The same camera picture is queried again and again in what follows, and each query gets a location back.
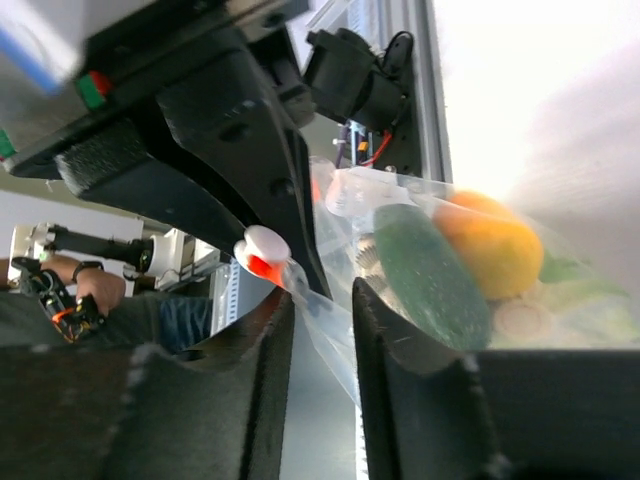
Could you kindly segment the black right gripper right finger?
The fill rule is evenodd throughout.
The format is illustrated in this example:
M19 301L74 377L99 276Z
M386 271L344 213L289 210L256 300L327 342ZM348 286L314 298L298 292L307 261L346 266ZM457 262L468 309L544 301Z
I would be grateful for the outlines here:
M353 328L373 479L635 479L633 350L452 350L363 280Z

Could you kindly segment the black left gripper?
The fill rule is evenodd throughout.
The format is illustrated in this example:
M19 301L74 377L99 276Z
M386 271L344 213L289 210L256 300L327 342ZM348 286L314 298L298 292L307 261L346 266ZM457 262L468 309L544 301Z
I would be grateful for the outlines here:
M244 225L264 225L287 241L310 287L328 294L307 147L251 55L294 123L308 124L313 105L287 24L309 3L84 2L84 59L58 91L41 91L1 53L2 168L44 180L59 171L82 200L170 225L220 250L233 248ZM231 47L214 54L220 33L251 53ZM179 78L157 101L183 150L164 136L152 140L128 119L67 148Z

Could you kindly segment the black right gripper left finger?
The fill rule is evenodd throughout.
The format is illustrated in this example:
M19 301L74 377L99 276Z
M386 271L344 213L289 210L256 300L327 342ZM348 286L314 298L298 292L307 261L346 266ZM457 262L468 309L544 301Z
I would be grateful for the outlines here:
M1 339L5 479L275 479L294 305L272 290L179 356Z

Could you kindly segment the green cucumber toy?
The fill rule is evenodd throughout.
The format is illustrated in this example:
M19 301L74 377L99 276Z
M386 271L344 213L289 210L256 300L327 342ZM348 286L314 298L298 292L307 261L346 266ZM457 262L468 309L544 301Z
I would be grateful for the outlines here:
M489 345L484 296L423 210L407 204L376 209L373 237L386 280L414 325L453 349Z

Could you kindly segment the clear zip bag orange zipper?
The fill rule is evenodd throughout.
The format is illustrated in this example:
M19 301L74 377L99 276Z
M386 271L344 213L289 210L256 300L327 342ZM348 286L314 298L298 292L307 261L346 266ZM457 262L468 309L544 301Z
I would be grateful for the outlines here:
M316 250L330 292L281 235L247 228L248 272L289 292L316 351L360 398L356 280L419 331L456 350L637 348L629 294L557 233L477 192L367 167L311 161Z

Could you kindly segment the grey fish toy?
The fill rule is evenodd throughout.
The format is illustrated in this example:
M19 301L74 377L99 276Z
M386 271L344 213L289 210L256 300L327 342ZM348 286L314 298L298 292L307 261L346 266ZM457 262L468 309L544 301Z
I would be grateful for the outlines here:
M356 242L357 276L363 278L377 293L388 288L372 234L361 236Z

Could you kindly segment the white green cabbage toy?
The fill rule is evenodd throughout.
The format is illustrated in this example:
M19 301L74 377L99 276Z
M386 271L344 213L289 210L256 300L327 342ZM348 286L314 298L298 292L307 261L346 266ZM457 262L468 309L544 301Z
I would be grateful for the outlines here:
M498 349L639 347L630 295L574 258L545 253L531 289L493 306Z

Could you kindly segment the yellow orange pepper toy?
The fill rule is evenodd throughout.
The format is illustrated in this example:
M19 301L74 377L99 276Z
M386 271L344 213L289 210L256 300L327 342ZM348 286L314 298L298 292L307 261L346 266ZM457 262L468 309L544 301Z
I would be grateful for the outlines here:
M544 263L542 241L498 201L457 191L436 207L432 221L487 299L519 296L538 280Z

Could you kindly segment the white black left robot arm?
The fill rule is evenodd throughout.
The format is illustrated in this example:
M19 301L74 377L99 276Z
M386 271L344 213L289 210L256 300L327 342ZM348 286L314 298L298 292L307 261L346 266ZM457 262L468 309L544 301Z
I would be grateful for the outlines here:
M378 57L351 31L321 30L300 67L287 24L307 7L3 2L2 166L225 252L265 225L326 292L300 129L318 114L390 127L411 52L393 45Z

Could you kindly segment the operator hand with watch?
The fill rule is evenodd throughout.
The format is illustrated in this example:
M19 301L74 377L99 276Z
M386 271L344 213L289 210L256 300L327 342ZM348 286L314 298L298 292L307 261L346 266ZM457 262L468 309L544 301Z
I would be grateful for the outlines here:
M125 280L101 268L82 266L81 261L61 255L50 256L42 267L55 272L65 285L74 285L77 299L92 297L104 317L124 298Z

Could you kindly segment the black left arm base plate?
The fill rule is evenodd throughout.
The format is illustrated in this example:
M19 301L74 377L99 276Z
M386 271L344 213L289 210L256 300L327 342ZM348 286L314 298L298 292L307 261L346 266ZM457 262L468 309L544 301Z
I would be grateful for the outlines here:
M402 175L423 174L414 75L414 35L397 32L378 60L379 70L401 90L398 111L391 124L373 135L372 166Z

